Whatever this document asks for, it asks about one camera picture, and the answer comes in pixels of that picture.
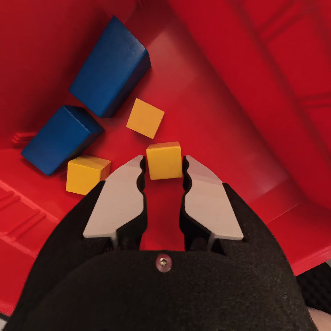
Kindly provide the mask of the blue rectangular wooden block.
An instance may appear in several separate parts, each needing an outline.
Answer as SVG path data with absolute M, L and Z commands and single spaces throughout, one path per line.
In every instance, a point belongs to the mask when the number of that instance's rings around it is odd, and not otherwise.
M 52 175 L 80 155 L 104 131 L 84 108 L 64 105 L 32 138 L 21 155 L 45 175 Z
M 147 49 L 113 16 L 69 92 L 99 118 L 111 118 L 150 67 Z

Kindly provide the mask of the red plastic bin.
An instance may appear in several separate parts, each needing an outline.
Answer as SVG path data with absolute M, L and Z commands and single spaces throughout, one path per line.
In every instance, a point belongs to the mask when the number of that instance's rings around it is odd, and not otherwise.
M 114 117 L 69 88 L 111 18 L 151 67 Z M 154 139 L 126 127 L 135 99 L 164 111 Z M 1 1 L 1 314 L 41 247 L 84 197 L 66 162 L 45 175 L 21 152 L 60 107 L 104 128 L 81 154 L 114 172 L 178 141 L 229 183 L 296 276 L 330 259 L 330 1 Z

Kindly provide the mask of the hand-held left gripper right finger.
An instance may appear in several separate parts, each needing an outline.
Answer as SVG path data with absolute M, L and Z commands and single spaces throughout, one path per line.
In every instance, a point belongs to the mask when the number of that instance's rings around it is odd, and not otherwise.
M 180 230 L 184 248 L 196 239 L 211 250 L 216 240 L 242 241 L 244 234 L 221 179 L 190 155 L 183 157 L 183 188 Z

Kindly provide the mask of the black foam pad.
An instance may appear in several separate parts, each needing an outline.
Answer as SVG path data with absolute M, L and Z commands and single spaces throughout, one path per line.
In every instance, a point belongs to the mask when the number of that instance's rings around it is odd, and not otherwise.
M 322 263 L 298 276 L 306 306 L 331 314 L 331 267 Z

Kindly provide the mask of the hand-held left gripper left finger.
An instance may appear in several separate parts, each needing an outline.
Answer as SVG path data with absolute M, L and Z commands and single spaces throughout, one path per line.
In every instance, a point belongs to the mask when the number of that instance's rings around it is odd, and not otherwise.
M 84 229 L 84 238 L 108 237 L 115 247 L 131 238 L 140 245 L 148 224 L 145 172 L 146 158 L 138 155 L 109 175 Z

